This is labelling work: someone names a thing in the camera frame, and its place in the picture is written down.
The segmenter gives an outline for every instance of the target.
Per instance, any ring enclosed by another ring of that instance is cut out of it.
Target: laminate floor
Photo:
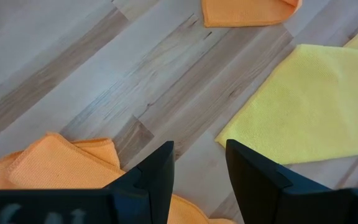
[[[46,131],[110,137],[128,170],[175,141],[176,194],[242,222],[214,137],[296,44],[342,46],[358,1],[304,0],[283,24],[203,26],[200,0],[0,0],[0,157]],[[358,156],[291,169],[358,186]]]

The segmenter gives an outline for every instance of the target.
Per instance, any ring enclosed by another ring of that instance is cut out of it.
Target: wooden floor
[[[46,131],[114,139],[122,167],[175,141],[176,194],[241,221],[214,137],[296,44],[342,46],[358,1],[304,0],[270,27],[203,26],[200,0],[0,0],[0,157]],[[358,186],[358,157],[293,165]]]

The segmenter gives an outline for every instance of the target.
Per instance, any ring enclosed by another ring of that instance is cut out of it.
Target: folded cloth
[[[206,27],[266,26],[283,22],[302,0],[202,0]]]
[[[0,189],[97,189],[125,172],[110,139],[68,142],[49,133],[22,152],[0,159]],[[234,224],[209,220],[189,201],[172,195],[169,224]]]
[[[280,164],[358,155],[358,35],[345,47],[297,46],[216,141],[227,139]]]

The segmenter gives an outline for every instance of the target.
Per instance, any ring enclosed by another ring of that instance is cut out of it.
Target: cleaning cloth
[[[49,133],[22,152],[0,159],[0,189],[97,189],[125,172],[110,139],[69,142]],[[172,195],[169,224],[234,224],[209,220],[189,201]]]
[[[266,26],[283,22],[302,0],[202,0],[206,27]]]
[[[345,47],[299,45],[216,141],[279,164],[358,155],[358,34]]]

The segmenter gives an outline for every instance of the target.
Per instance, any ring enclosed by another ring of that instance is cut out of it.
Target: towel
[[[302,0],[202,0],[206,27],[266,26],[283,22]]]
[[[216,141],[279,164],[358,155],[358,34],[345,47],[299,45]]]
[[[125,172],[110,139],[69,142],[48,133],[22,152],[0,159],[0,189],[97,189]],[[209,220],[189,201],[172,195],[169,224],[234,224]]]

